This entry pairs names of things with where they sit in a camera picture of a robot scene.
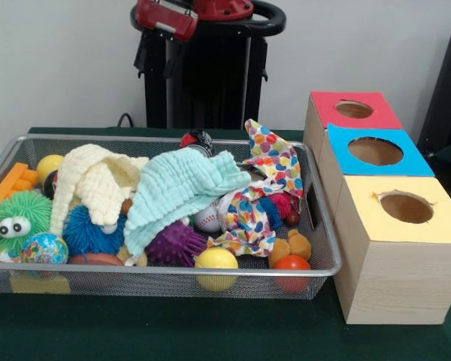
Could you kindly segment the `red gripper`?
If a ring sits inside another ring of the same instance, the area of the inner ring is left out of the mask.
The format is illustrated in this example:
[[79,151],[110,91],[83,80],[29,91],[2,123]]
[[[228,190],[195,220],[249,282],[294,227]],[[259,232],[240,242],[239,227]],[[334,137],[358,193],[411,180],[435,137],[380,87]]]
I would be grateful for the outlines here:
[[[168,37],[165,41],[164,78],[171,78],[183,53],[184,42],[194,34],[198,15],[190,8],[172,1],[140,0],[135,8],[135,22],[142,28]],[[134,67],[147,70],[149,33],[142,32],[135,55]]]

